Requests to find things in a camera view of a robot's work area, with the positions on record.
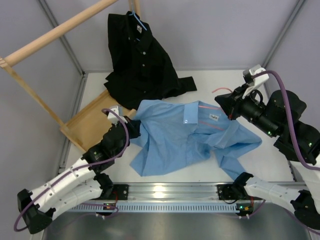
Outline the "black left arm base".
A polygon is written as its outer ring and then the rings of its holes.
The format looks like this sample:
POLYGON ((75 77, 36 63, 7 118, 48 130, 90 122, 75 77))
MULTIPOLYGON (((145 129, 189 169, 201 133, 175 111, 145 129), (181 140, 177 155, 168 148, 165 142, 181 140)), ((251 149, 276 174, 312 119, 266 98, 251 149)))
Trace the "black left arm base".
POLYGON ((126 201, 129 195, 129 185, 128 184, 114 184, 113 188, 108 190, 104 196, 105 200, 115 201, 126 201))

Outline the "pink wire hanger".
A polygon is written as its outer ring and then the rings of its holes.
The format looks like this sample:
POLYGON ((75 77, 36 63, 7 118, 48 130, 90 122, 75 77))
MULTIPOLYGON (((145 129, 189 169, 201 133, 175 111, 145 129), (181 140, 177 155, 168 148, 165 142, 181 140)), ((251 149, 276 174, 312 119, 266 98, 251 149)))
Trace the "pink wire hanger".
MULTIPOLYGON (((228 88, 228 87, 218 87, 218 88, 214 89, 211 93, 214 94, 214 93, 216 93, 216 92, 218 92, 218 91, 220 91, 220 90, 228 91, 229 93, 232 93, 232 92, 233 92, 233 91, 232 91, 230 88, 228 88)), ((199 104, 198 107, 201 108, 201 109, 208 109, 208 110, 211 110, 211 111, 212 111, 212 110, 215 110, 215 111, 223 112, 222 108, 221 108, 221 107, 217 107, 217 106, 212 107, 212 106, 205 106, 205 105, 203 105, 203 104, 199 104)), ((216 115, 216 114, 213 114, 213 115, 210 114, 210 115, 209 115, 209 118, 210 118, 212 121, 214 121, 214 122, 218 122, 218 121, 219 121, 219 117, 220 117, 220 116, 219 116, 219 115, 216 115)), ((207 126, 210 126, 210 127, 214 128, 214 129, 217 129, 217 130, 221 130, 221 131, 224 130, 223 128, 221 128, 221 127, 219 127, 219 126, 216 126, 216 125, 213 125, 213 124, 211 124, 211 123, 207 123, 207 122, 204 122, 204 121, 200 121, 200 123, 205 124, 205 125, 207 125, 207 126)))

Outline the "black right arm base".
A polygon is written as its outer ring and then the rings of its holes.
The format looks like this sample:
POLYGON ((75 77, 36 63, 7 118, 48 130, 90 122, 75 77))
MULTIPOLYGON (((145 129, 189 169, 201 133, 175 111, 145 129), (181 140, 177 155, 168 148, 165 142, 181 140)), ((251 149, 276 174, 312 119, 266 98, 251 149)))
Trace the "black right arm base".
POLYGON ((236 186, 233 183, 218 184, 216 187, 218 199, 225 201, 226 203, 235 203, 240 200, 261 200, 261 198, 248 195, 242 186, 236 186))

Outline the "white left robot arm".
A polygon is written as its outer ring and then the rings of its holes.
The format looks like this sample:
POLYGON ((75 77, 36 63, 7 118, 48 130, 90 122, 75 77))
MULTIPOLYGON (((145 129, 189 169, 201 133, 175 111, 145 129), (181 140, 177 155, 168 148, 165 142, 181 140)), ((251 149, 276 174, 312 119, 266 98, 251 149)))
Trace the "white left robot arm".
POLYGON ((30 234, 47 228, 69 209, 91 199, 109 199, 114 184, 104 171, 120 158, 130 140, 140 136, 139 120, 113 124, 102 140, 85 152, 71 167, 33 190, 17 194, 19 219, 30 234))

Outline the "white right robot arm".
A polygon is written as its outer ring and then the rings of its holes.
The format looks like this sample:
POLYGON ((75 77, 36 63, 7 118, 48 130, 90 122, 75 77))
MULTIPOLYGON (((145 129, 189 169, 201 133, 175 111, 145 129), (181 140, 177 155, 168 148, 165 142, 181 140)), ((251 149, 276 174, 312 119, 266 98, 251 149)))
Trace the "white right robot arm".
POLYGON ((230 120, 243 117, 269 137, 276 137, 274 147, 298 170, 307 189, 286 188, 243 172, 231 186, 233 194, 239 199, 257 197, 269 201, 286 209, 303 225, 319 230, 320 173, 310 168, 320 165, 320 133, 316 128, 300 121, 307 107, 306 103, 295 93, 286 91, 297 146, 306 163, 303 166, 292 143, 286 114, 287 102, 282 92, 274 91, 267 103, 262 99, 256 100, 256 96, 261 95, 258 90, 248 96, 243 96, 244 92, 244 87, 238 87, 232 93, 216 96, 215 101, 230 120))

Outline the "light blue shirt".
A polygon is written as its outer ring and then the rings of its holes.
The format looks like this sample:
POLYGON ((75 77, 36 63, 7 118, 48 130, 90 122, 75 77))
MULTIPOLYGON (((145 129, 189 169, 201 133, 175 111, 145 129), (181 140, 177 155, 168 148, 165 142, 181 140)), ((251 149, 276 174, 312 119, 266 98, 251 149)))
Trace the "light blue shirt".
POLYGON ((140 103, 135 115, 135 120, 140 121, 140 136, 132 143, 141 150, 130 163, 140 176, 166 175, 211 156, 233 180, 245 171, 238 159, 258 148, 262 139, 238 121, 228 119, 224 112, 199 108, 199 104, 216 107, 202 101, 140 103), (210 115, 219 116, 218 122, 211 120, 210 115))

